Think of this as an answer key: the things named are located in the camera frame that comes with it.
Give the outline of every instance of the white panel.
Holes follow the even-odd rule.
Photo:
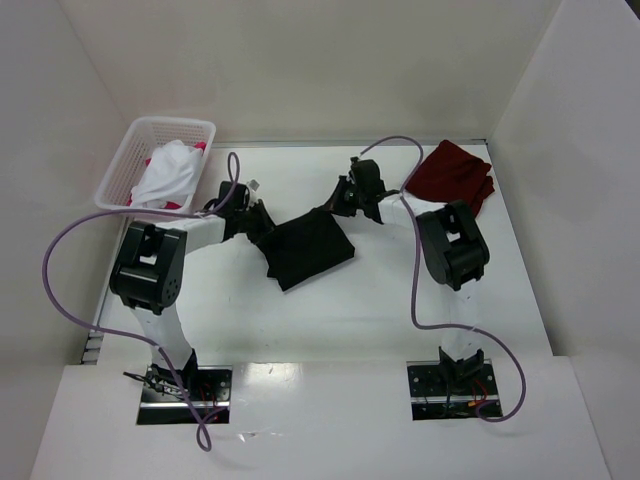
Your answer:
[[[27,478],[63,365],[86,332],[55,313],[40,280],[48,242],[93,210],[124,122],[53,1],[0,2],[0,478]],[[52,264],[56,291],[92,318],[115,237],[73,235]]]
[[[640,471],[640,21],[567,0],[489,146],[555,349],[617,480]]]
[[[61,0],[127,120],[486,138],[558,0]]]
[[[519,381],[495,364],[503,404]],[[404,362],[234,366],[230,424],[136,426],[140,384],[67,367],[32,480],[607,480],[566,358],[528,359],[529,398],[504,424],[411,420]]]

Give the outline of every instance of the white towel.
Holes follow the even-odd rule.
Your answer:
[[[140,182],[131,189],[131,206],[163,208],[167,202],[182,205],[196,191],[202,153],[180,140],[156,148]]]

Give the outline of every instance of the cable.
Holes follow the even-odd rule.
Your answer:
[[[418,279],[419,279],[419,276],[420,276],[420,257],[421,257],[421,252],[422,252],[422,249],[420,248],[420,230],[419,230],[419,227],[418,227],[418,220],[416,219],[416,216],[414,215],[413,210],[411,209],[411,206],[409,205],[407,200],[404,198],[404,192],[406,190],[407,184],[409,183],[409,180],[411,179],[413,174],[418,170],[418,168],[422,164],[422,158],[424,157],[424,150],[422,149],[422,145],[420,145],[420,143],[418,143],[417,140],[415,140],[415,139],[413,139],[411,137],[405,137],[404,135],[391,135],[389,137],[382,138],[382,139],[378,140],[377,142],[373,143],[372,145],[368,146],[367,148],[362,150],[362,152],[360,152],[360,155],[364,155],[365,153],[367,153],[372,148],[374,148],[374,147],[376,147],[376,146],[378,146],[378,145],[380,145],[382,143],[388,142],[389,140],[406,140],[406,141],[411,142],[414,145],[416,145],[416,147],[418,147],[418,150],[420,151],[419,158],[418,158],[418,161],[416,163],[416,166],[413,167],[413,170],[407,176],[405,181],[402,183],[402,186],[400,187],[400,201],[404,205],[404,208],[407,210],[407,213],[409,214],[409,217],[411,218],[411,223],[413,225],[413,232],[414,232],[415,238],[416,238],[416,254],[415,254],[415,261],[414,261],[414,264],[413,264],[413,280],[412,280],[412,284],[411,284],[411,322],[419,330],[427,330],[427,331],[429,331],[429,330],[443,330],[443,329],[447,329],[447,328],[454,328],[454,329],[458,329],[458,330],[473,331],[473,332],[479,333],[480,335],[483,335],[483,336],[485,336],[487,338],[490,338],[495,343],[497,343],[505,351],[505,353],[509,356],[509,358],[511,358],[511,360],[513,361],[513,364],[515,365],[516,369],[518,370],[518,374],[520,375],[520,382],[522,384],[522,390],[520,392],[520,398],[518,399],[518,403],[516,404],[516,406],[513,407],[513,410],[511,410],[508,414],[503,415],[502,417],[489,418],[489,417],[485,417],[480,412],[480,410],[482,408],[484,408],[485,406],[487,406],[489,404],[496,403],[497,400],[489,400],[489,401],[486,401],[486,402],[482,402],[480,405],[478,405],[476,407],[476,415],[477,415],[478,418],[484,420],[485,422],[489,422],[489,423],[500,423],[500,422],[504,422],[506,420],[509,420],[510,418],[515,416],[520,411],[520,409],[522,408],[522,405],[524,404],[524,399],[527,396],[527,379],[526,379],[526,377],[524,375],[524,371],[522,370],[522,366],[520,365],[520,362],[518,361],[516,356],[513,354],[511,349],[509,347],[507,347],[507,345],[502,340],[500,340],[498,337],[496,337],[492,333],[489,333],[488,331],[483,330],[481,328],[477,328],[475,326],[464,325],[462,323],[439,323],[439,324],[435,324],[435,325],[422,325],[420,322],[418,322],[418,317],[417,317],[417,313],[416,313],[416,303],[417,303],[417,299],[418,299]]]
[[[170,211],[153,212],[153,211],[146,210],[144,208],[123,208],[119,210],[110,210],[106,212],[92,213],[91,215],[87,215],[85,217],[79,218],[75,222],[72,222],[67,227],[65,227],[60,233],[58,233],[58,235],[56,235],[55,238],[51,241],[51,244],[49,244],[49,247],[47,247],[47,250],[44,254],[44,258],[42,259],[42,283],[44,285],[44,290],[47,294],[47,297],[49,297],[49,300],[53,304],[53,306],[65,318],[75,323],[76,325],[79,325],[80,327],[86,328],[87,330],[94,330],[96,332],[111,333],[113,335],[119,335],[121,337],[133,338],[135,340],[144,342],[150,345],[152,348],[155,348],[158,350],[158,353],[162,356],[164,361],[167,363],[167,366],[169,367],[169,371],[171,372],[171,376],[173,377],[173,380],[176,382],[176,385],[178,386],[178,389],[180,390],[180,393],[182,394],[184,401],[187,404],[189,411],[191,412],[191,415],[193,415],[193,418],[198,424],[198,428],[196,430],[196,441],[198,442],[198,446],[205,452],[210,452],[212,447],[211,436],[209,435],[209,432],[207,430],[207,422],[215,416],[214,413],[218,413],[218,411],[220,410],[214,409],[212,413],[205,416],[204,418],[200,417],[200,414],[198,413],[195,406],[191,402],[191,399],[189,398],[189,394],[187,393],[186,388],[184,388],[184,385],[182,384],[182,379],[180,378],[180,375],[178,375],[178,372],[176,371],[176,368],[171,362],[169,355],[167,355],[167,352],[165,352],[165,350],[151,338],[145,337],[144,335],[138,335],[137,333],[126,332],[124,330],[116,330],[113,328],[105,328],[105,327],[100,327],[98,325],[92,325],[91,323],[88,323],[79,319],[78,317],[73,315],[71,312],[69,312],[67,309],[65,309],[60,304],[60,302],[56,298],[51,288],[51,283],[49,281],[49,260],[51,259],[51,254],[53,253],[53,250],[58,245],[60,240],[62,240],[70,231],[72,231],[76,227],[79,227],[83,223],[86,223],[89,220],[95,220],[96,218],[106,217],[109,215],[119,215],[119,214],[124,214],[124,215],[145,214],[145,215],[157,215],[160,217],[175,217],[175,218],[203,218],[203,217],[215,214],[222,207],[224,207],[224,205],[229,201],[229,199],[233,195],[233,191],[238,185],[238,180],[240,178],[240,159],[238,158],[238,155],[235,152],[229,153],[229,156],[227,157],[227,168],[229,173],[231,173],[232,159],[235,161],[236,174],[232,178],[231,188],[229,189],[229,192],[224,197],[224,199],[220,202],[220,204],[217,207],[215,207],[213,210],[205,212],[200,215],[190,215],[190,214],[175,213]]]

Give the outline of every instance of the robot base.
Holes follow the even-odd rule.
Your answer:
[[[231,367],[198,367],[199,383],[203,388],[191,392],[191,401],[201,417],[211,413],[214,408],[223,408],[209,424],[229,423],[231,400]],[[158,392],[147,384],[142,387],[138,425],[176,425],[193,424],[195,420],[187,404],[182,401],[175,386],[164,384],[164,391]]]
[[[447,387],[442,381],[439,362],[409,362],[407,375],[413,420],[476,418],[478,403],[474,405],[474,401],[494,401],[482,409],[482,415],[502,416],[498,386],[489,360],[485,360],[476,377],[480,383],[474,380],[460,391],[449,392],[448,402]]]

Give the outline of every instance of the black bracket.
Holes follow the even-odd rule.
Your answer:
[[[218,198],[209,200],[204,210],[217,206],[227,196],[231,186],[231,182],[223,181],[220,184]],[[226,220],[223,241],[233,238],[237,233],[246,233],[249,241],[255,244],[276,227],[262,200],[258,200],[251,207],[249,200],[249,188],[239,183],[229,201],[216,212],[216,215]]]
[[[457,200],[417,220],[425,262],[436,282],[457,291],[470,280],[480,280],[489,249],[465,202]],[[448,233],[459,238],[451,241]]]
[[[111,270],[111,291],[127,307],[160,315],[180,293],[186,246],[187,232],[132,222]]]
[[[378,203],[395,193],[398,191],[386,191],[376,162],[353,157],[349,174],[338,177],[338,185],[324,204],[324,209],[341,217],[354,217],[358,210],[362,210],[367,218],[382,224]]]
[[[469,358],[457,361],[447,355],[447,353],[442,350],[442,347],[438,347],[438,353],[440,356],[440,363],[438,364],[440,376],[444,384],[447,385],[453,393],[469,388],[469,385],[484,365],[484,352],[482,349],[478,349],[475,355]]]

